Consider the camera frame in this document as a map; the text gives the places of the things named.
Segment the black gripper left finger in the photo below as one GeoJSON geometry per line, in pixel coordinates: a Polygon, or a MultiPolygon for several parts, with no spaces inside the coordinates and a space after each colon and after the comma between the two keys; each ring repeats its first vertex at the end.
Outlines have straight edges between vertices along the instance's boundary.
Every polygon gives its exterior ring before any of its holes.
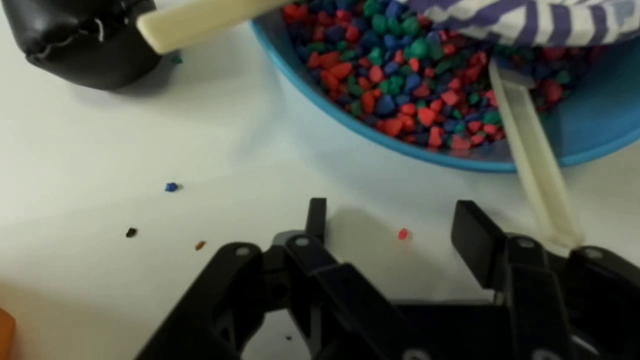
{"type": "Polygon", "coordinates": [[[326,201],[307,226],[222,245],[134,360],[243,360],[271,312],[293,316],[313,360],[429,360],[429,343],[354,265],[324,245],[326,201]]]}

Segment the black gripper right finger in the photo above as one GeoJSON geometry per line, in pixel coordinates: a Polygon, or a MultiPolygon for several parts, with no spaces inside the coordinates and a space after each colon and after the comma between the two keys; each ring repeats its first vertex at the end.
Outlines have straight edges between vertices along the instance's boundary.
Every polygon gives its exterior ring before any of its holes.
{"type": "Polygon", "coordinates": [[[640,360],[640,268],[613,250],[557,256],[459,199],[453,243],[508,312],[517,360],[640,360]]]}

